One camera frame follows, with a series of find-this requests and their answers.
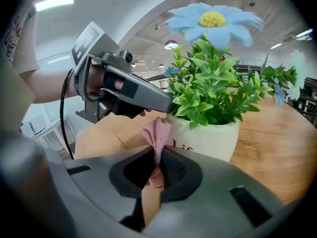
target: artificial plant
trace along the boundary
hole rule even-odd
[[[242,120],[247,111],[258,112],[260,98],[269,93],[274,96],[275,79],[279,82],[295,84],[295,67],[285,71],[285,67],[266,66],[267,57],[260,73],[239,73],[233,66],[238,58],[220,60],[228,51],[216,50],[208,41],[198,40],[187,57],[182,56],[182,46],[175,49],[175,61],[171,64],[179,69],[168,78],[174,97],[174,114],[190,121],[190,129],[198,124],[227,124]],[[247,75],[249,82],[242,76]]]
[[[241,114],[258,112],[260,98],[269,93],[282,103],[281,83],[290,85],[290,96],[299,97],[304,86],[302,64],[305,57],[295,52],[297,64],[286,70],[284,66],[266,66],[260,72],[239,73],[233,66],[238,58],[222,60],[230,50],[231,37],[252,46],[252,36],[246,26],[262,30],[264,22],[253,12],[245,12],[225,5],[190,4],[170,10],[174,17],[167,21],[172,33],[181,32],[185,40],[194,43],[192,51],[182,56],[182,46],[174,49],[175,61],[168,68],[170,93],[174,97],[172,114],[190,121],[190,129],[208,124],[227,124],[242,121]],[[242,76],[248,76],[246,83]]]

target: fluorescent light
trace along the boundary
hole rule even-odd
[[[281,43],[278,43],[278,44],[274,45],[273,47],[270,47],[270,49],[275,49],[275,48],[277,48],[277,47],[279,47],[279,46],[282,46],[282,44],[281,44]]]
[[[51,63],[57,62],[57,61],[62,61],[62,60],[68,59],[68,58],[70,58],[70,55],[50,60],[50,61],[48,61],[48,64],[51,64]]]
[[[311,29],[309,29],[309,30],[307,30],[307,31],[305,31],[305,32],[299,33],[298,35],[296,35],[296,37],[299,38],[299,37],[302,37],[302,36],[304,36],[304,35],[307,35],[307,34],[309,34],[309,33],[311,33],[311,32],[313,32],[313,28],[311,28]]]
[[[66,4],[73,4],[74,0],[45,0],[42,2],[38,2],[35,4],[36,11],[45,10],[48,8],[66,5]]]

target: wooden table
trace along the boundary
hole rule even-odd
[[[275,193],[284,204],[301,197],[317,170],[317,130],[300,113],[272,97],[259,113],[246,113],[231,163]],[[140,131],[158,112],[134,119],[109,115],[77,136],[76,159],[112,154],[147,144]],[[147,187],[142,195],[146,222],[159,209],[160,190]]]

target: black slot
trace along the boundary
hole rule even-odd
[[[255,228],[272,217],[244,186],[232,188],[229,192]]]
[[[70,175],[73,175],[73,174],[81,173],[81,172],[84,172],[84,171],[87,171],[87,170],[90,170],[90,169],[91,169],[91,167],[88,167],[87,165],[84,165],[84,166],[80,166],[80,167],[67,169],[67,172]]]

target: black cable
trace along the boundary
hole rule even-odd
[[[65,145],[67,147],[67,150],[70,154],[70,158],[73,160],[74,159],[74,155],[70,149],[70,146],[68,144],[68,140],[67,140],[67,137],[66,137],[66,132],[65,132],[65,125],[64,125],[64,100],[65,100],[65,94],[66,94],[66,91],[67,91],[67,86],[69,84],[69,81],[71,79],[71,76],[73,75],[74,73],[74,70],[71,69],[69,71],[69,73],[67,74],[65,80],[64,80],[64,83],[63,83],[63,87],[62,87],[62,90],[61,90],[61,95],[60,95],[60,106],[59,106],[59,118],[60,118],[60,127],[61,127],[61,132],[63,134],[63,138],[64,138],[64,141],[65,141]]]

